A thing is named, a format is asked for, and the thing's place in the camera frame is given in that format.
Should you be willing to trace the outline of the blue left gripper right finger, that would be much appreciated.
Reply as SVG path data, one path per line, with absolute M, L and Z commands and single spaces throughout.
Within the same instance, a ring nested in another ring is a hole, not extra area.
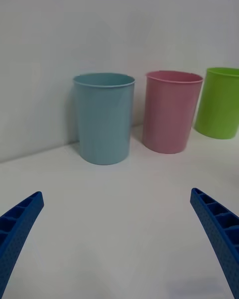
M 221 265 L 234 298 L 239 298 L 239 217 L 197 188 L 190 203 Z

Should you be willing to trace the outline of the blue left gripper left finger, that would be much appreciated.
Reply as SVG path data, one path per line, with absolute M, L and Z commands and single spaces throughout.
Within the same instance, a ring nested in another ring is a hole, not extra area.
M 43 207 L 42 192 L 38 191 L 0 217 L 0 297 L 3 296 L 22 247 Z

